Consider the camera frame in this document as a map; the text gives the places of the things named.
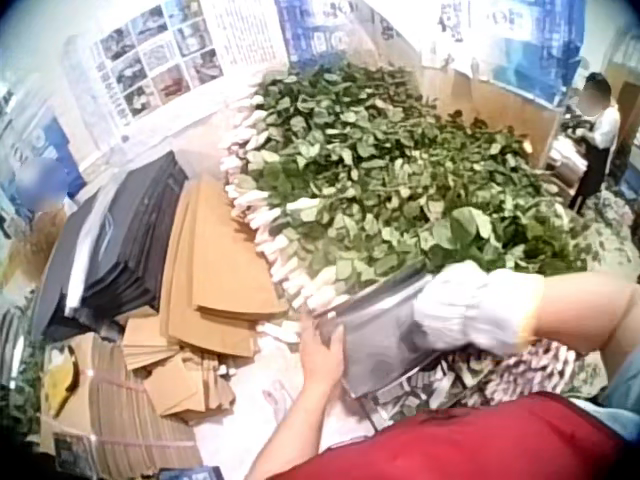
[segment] white glove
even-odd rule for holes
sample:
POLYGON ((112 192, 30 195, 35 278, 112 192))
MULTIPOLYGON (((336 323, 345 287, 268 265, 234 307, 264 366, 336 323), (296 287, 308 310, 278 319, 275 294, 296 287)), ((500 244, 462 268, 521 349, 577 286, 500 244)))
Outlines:
POLYGON ((416 321, 437 350, 468 343, 498 355, 531 339, 544 278, 507 269, 489 274, 471 261, 438 274, 414 301, 416 321))

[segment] photo collage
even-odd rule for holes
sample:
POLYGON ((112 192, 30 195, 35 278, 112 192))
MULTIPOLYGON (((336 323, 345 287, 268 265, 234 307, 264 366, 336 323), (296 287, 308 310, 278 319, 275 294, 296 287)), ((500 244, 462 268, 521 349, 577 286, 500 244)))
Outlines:
POLYGON ((102 38, 96 50, 102 57, 96 69, 123 121, 223 76, 200 0, 156 5, 102 38))

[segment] hand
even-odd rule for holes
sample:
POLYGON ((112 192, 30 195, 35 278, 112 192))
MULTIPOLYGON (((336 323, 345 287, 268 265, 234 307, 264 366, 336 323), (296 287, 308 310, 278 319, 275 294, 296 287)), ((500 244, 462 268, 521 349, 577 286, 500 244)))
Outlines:
POLYGON ((336 329, 327 348, 311 318, 303 317, 300 360, 304 387, 330 393, 344 372, 344 327, 341 325, 336 329))

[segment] white sleeve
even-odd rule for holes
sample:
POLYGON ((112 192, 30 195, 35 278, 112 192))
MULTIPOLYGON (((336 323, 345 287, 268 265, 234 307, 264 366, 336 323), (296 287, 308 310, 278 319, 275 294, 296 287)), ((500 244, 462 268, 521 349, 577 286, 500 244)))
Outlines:
POLYGON ((619 128, 620 113, 617 108, 609 107, 602 113, 602 117, 598 119, 594 126, 593 138, 595 146, 600 149, 613 147, 619 128))

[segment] pile of leaves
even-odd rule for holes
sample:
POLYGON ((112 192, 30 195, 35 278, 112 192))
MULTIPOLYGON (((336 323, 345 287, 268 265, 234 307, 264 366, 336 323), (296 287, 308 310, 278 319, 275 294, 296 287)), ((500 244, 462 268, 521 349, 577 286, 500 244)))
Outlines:
POLYGON ((446 118, 402 69, 352 64, 273 75, 258 92, 259 150, 238 152, 243 189, 283 210, 271 233, 310 274, 336 265, 357 291, 424 259, 429 271, 466 259, 484 269, 556 274, 586 269, 579 219, 526 160, 523 138, 446 118), (287 208, 301 198, 308 208, 287 208))

